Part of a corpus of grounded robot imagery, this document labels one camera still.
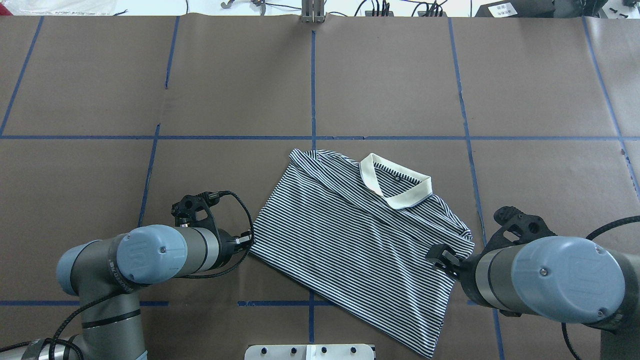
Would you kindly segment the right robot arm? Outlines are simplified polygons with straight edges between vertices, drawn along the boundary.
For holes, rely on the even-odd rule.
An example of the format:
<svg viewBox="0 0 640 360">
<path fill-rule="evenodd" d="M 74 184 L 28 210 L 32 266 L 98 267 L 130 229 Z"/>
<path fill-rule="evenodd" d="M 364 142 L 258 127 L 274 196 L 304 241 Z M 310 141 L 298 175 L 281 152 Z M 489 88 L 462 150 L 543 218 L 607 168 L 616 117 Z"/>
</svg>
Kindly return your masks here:
<svg viewBox="0 0 640 360">
<path fill-rule="evenodd" d="M 551 235 L 459 259 L 435 244 L 425 259 L 476 305 L 599 330 L 601 360 L 639 358 L 637 255 L 580 237 Z"/>
</svg>

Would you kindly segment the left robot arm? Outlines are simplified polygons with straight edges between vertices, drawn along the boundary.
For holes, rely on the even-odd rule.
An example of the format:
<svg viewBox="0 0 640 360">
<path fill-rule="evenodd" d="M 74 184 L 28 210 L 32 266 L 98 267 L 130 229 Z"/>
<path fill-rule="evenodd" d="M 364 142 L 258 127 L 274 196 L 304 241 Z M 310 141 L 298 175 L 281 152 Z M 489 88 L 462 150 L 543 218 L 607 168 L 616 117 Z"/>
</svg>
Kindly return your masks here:
<svg viewBox="0 0 640 360">
<path fill-rule="evenodd" d="M 253 232 L 147 225 L 71 248 L 55 276 L 80 306 L 49 337 L 2 347 L 3 360 L 146 360 L 139 293 L 177 279 L 215 277 Z"/>
</svg>

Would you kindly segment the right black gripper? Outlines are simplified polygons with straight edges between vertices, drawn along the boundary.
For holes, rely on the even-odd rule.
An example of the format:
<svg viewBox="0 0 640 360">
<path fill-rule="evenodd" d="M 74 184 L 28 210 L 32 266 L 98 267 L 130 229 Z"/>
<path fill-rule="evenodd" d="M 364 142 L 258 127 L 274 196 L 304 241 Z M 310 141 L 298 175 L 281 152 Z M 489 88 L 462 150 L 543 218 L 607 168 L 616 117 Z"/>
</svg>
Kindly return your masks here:
<svg viewBox="0 0 640 360">
<path fill-rule="evenodd" d="M 471 255 L 461 260 L 448 244 L 434 244 L 426 253 L 426 261 L 434 269 L 439 269 L 447 276 L 457 276 L 457 281 L 467 296 L 481 295 L 476 280 L 480 259 L 482 255 Z"/>
</svg>

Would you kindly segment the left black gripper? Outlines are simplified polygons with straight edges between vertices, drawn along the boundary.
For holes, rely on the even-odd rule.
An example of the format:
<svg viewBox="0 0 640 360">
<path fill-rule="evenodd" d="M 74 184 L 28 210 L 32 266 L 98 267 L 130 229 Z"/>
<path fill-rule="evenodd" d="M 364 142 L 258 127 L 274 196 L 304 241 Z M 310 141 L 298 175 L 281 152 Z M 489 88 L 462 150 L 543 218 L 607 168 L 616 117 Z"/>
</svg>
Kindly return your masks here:
<svg viewBox="0 0 640 360">
<path fill-rule="evenodd" d="M 216 268 L 222 268 L 237 254 L 239 249 L 250 249 L 255 243 L 254 233 L 245 231 L 242 234 L 230 235 L 228 232 L 218 232 L 218 256 L 215 261 Z"/>
</svg>

